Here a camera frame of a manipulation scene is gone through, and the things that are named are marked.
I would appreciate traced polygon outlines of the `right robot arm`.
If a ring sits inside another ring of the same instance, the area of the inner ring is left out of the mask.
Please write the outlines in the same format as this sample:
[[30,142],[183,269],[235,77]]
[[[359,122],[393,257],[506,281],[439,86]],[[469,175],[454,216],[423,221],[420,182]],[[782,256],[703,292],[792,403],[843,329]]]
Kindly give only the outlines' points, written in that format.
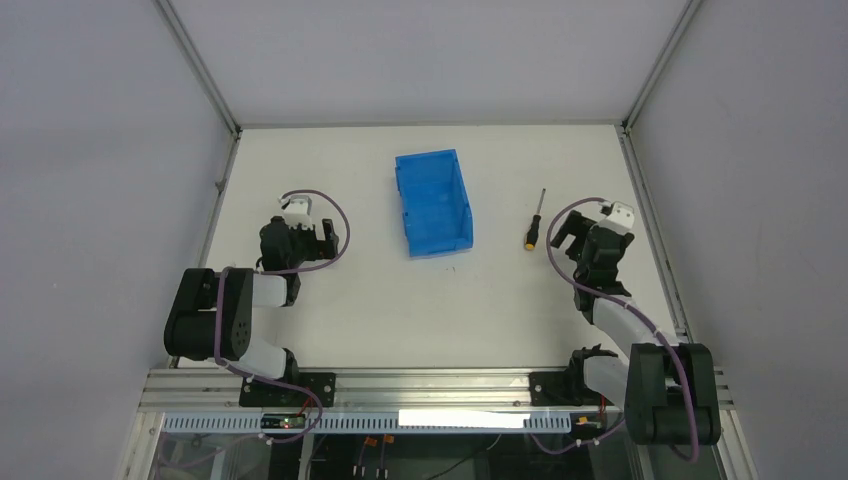
[[712,354],[663,331],[638,308],[618,277],[635,238],[635,214],[620,202],[604,204],[601,212],[600,220],[576,210],[558,214],[563,223],[546,240],[548,251],[571,242],[565,254],[575,268],[563,277],[573,288],[575,308],[618,348],[576,352],[577,381],[622,409],[637,445],[674,451],[715,445],[721,423]]

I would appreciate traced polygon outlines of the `black orange screwdriver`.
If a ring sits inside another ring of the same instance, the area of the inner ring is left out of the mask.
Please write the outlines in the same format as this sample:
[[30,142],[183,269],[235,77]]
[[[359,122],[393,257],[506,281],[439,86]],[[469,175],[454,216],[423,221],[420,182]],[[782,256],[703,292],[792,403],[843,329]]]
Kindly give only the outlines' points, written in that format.
[[542,207],[543,207],[545,195],[546,195],[546,189],[543,188],[541,190],[539,200],[537,202],[535,212],[534,212],[534,214],[531,218],[531,222],[529,224],[529,227],[528,227],[528,229],[527,229],[527,231],[524,235],[524,248],[527,251],[533,251],[536,248],[536,244],[537,244],[538,239],[539,239],[539,230],[540,230],[540,223],[541,223],[541,218],[542,218],[541,210],[542,210]]

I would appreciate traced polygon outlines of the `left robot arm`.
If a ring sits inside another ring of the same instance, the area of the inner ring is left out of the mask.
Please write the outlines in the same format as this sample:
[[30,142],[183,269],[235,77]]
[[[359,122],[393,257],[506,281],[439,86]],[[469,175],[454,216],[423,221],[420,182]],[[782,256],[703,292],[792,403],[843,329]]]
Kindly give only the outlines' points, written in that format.
[[318,234],[313,224],[295,226],[275,216],[259,231],[259,270],[185,270],[163,333],[167,353],[231,366],[248,377],[298,385],[294,353],[253,332],[253,311],[293,306],[303,264],[338,257],[333,222],[323,219],[321,231]]

